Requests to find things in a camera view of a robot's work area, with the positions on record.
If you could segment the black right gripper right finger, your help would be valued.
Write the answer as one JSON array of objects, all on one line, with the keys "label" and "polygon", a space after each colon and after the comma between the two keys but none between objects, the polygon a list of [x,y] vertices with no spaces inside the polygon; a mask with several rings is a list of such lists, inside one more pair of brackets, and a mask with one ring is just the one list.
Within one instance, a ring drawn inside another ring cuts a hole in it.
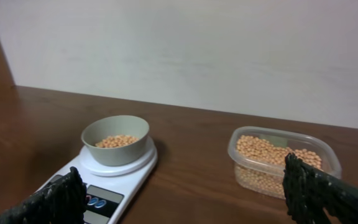
[{"label": "black right gripper right finger", "polygon": [[294,153],[285,157],[283,190],[287,214],[297,224],[358,223],[358,188],[304,163]]}]

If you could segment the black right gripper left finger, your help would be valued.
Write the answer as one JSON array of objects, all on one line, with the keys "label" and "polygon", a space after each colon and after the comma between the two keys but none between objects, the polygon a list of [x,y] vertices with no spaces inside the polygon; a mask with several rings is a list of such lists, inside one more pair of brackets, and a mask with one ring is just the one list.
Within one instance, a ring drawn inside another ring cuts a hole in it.
[{"label": "black right gripper left finger", "polygon": [[0,214],[0,224],[84,224],[86,185],[76,167]]}]

